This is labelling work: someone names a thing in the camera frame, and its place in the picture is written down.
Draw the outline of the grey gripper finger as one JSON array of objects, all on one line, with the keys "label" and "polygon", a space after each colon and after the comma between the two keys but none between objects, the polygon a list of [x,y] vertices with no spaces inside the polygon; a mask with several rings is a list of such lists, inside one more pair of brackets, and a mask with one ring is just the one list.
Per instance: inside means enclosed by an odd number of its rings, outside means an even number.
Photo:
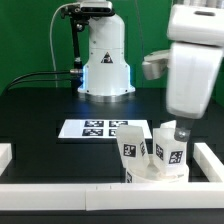
[{"label": "grey gripper finger", "polygon": [[193,124],[193,119],[177,117],[174,139],[180,142],[187,142],[189,140]]}]

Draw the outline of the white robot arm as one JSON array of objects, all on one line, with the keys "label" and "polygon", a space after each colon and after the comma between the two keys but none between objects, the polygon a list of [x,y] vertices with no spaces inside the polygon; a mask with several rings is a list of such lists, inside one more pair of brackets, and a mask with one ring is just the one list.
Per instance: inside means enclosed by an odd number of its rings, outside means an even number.
[{"label": "white robot arm", "polygon": [[[107,0],[80,0],[80,12],[90,17],[90,56],[86,65],[86,88],[92,95],[108,92],[94,79],[110,64],[112,71],[124,70],[123,33],[109,38],[115,13]],[[143,60],[149,79],[168,70],[166,107],[176,116],[174,138],[186,142],[193,123],[204,115],[224,56],[224,8],[219,0],[178,0],[170,11],[167,36],[172,41],[165,51]]]}]

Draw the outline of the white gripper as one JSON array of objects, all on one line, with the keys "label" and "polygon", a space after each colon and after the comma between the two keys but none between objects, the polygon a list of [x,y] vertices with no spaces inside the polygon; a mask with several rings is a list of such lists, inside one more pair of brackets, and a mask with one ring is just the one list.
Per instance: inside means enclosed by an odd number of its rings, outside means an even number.
[{"label": "white gripper", "polygon": [[168,73],[169,113],[188,119],[203,116],[224,58],[224,3],[175,3],[171,7],[168,50],[144,57],[148,80]]}]

